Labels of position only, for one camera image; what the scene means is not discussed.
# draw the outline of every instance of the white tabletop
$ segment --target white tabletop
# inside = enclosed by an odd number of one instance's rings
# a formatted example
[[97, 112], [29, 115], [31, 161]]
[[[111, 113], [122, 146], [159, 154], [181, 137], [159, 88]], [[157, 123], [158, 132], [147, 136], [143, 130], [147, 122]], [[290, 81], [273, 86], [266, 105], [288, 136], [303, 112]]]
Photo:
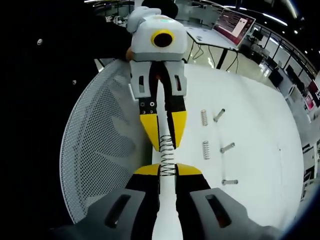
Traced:
[[222, 49], [238, 51], [237, 46], [228, 38], [214, 29], [186, 26], [189, 36], [200, 45], [209, 45]]
[[[284, 97], [259, 82], [219, 69], [186, 64], [185, 76], [187, 122], [180, 147], [174, 151], [175, 162], [200, 169], [211, 188], [221, 188], [244, 205], [257, 224], [286, 229], [300, 204], [304, 163], [296, 123]], [[161, 128], [167, 125], [163, 101], [160, 92]], [[213, 117], [222, 108], [225, 113], [215, 123]], [[201, 110], [207, 112], [207, 126], [202, 125]], [[209, 141], [209, 160], [203, 157], [203, 141]], [[221, 154], [220, 148], [232, 142], [235, 147]], [[160, 162], [155, 150], [152, 162]], [[238, 184], [223, 186], [223, 179]]]

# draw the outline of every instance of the compression spring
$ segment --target compression spring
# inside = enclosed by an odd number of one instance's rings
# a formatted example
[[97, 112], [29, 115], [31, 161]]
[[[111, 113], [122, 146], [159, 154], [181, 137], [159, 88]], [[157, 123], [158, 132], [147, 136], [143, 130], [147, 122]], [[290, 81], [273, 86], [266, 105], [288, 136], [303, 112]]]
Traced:
[[208, 125], [208, 118], [207, 118], [207, 111], [201, 110], [201, 118], [202, 118], [202, 125], [207, 126]]
[[203, 158], [205, 160], [210, 159], [209, 141], [204, 141], [202, 143], [202, 150], [203, 150]]
[[174, 145], [170, 135], [160, 137], [160, 153], [161, 153], [161, 176], [175, 175], [176, 169], [173, 158]]

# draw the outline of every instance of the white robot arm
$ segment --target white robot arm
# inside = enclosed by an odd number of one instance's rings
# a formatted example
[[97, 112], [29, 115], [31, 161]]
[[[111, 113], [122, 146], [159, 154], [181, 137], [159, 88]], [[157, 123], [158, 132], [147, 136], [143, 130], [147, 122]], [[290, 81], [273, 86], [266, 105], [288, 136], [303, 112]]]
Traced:
[[156, 100], [160, 80], [165, 93], [168, 127], [173, 146], [177, 148], [187, 120], [184, 102], [187, 79], [182, 60], [187, 49], [186, 29], [180, 22], [161, 15], [160, 9], [141, 6], [129, 16], [127, 30], [133, 33], [131, 88], [139, 100], [140, 120], [159, 151]]

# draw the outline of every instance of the yellow circular cap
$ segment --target yellow circular cap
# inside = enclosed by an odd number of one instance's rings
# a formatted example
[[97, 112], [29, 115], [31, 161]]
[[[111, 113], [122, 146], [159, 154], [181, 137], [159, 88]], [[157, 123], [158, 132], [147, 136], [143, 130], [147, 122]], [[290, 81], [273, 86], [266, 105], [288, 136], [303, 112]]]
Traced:
[[168, 29], [155, 31], [151, 36], [151, 42], [159, 48], [168, 47], [175, 39], [174, 34]]

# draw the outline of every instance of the metal screw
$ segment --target metal screw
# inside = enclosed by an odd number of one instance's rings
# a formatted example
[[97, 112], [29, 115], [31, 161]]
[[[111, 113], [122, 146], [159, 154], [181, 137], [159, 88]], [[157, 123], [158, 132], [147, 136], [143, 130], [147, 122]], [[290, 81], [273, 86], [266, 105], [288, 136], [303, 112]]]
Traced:
[[222, 108], [221, 111], [218, 113], [218, 115], [213, 118], [213, 121], [215, 121], [217, 123], [219, 118], [222, 116], [222, 114], [224, 114], [225, 111], [226, 110], [224, 108]]
[[44, 41], [41, 38], [39, 38], [38, 41], [36, 42], [36, 44], [41, 45], [43, 42]]
[[220, 153], [224, 154], [229, 149], [232, 149], [235, 146], [235, 143], [230, 143], [228, 146], [225, 146], [223, 148], [220, 148]]
[[222, 180], [222, 185], [227, 185], [227, 184], [238, 184], [239, 183], [239, 181], [236, 179], [236, 180], [225, 180], [225, 179], [223, 179]]

